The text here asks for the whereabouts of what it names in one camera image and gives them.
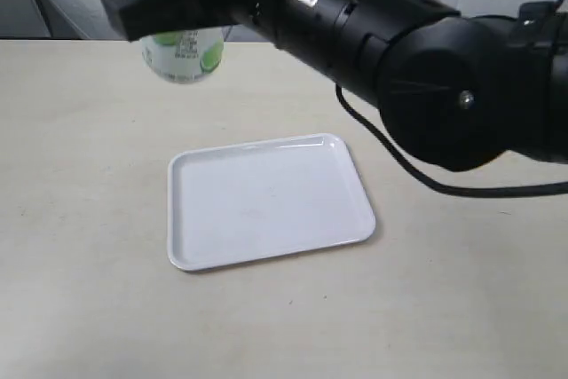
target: table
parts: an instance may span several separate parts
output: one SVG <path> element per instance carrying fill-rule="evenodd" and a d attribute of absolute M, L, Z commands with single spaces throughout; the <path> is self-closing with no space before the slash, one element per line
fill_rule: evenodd
<path fill-rule="evenodd" d="M 357 109 L 375 122 L 363 102 Z M 166 168 L 201 147 L 332 132 L 379 226 L 349 248 L 188 274 Z M 121 42 L 0 42 L 0 377 L 565 378 L 568 197 L 458 200 L 414 182 L 268 44 L 165 83 Z M 568 168 L 508 154 L 447 182 Z"/>

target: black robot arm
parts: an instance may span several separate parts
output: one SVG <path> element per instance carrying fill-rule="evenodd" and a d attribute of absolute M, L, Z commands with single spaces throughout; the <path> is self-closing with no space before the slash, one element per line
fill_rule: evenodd
<path fill-rule="evenodd" d="M 376 106 L 407 153 L 463 171 L 507 150 L 568 162 L 568 21 L 557 12 L 562 1 L 524 4 L 516 18 L 473 19 L 437 0 L 103 4 L 129 40 L 245 25 Z M 493 196 L 560 192 L 568 193 L 568 185 Z"/>

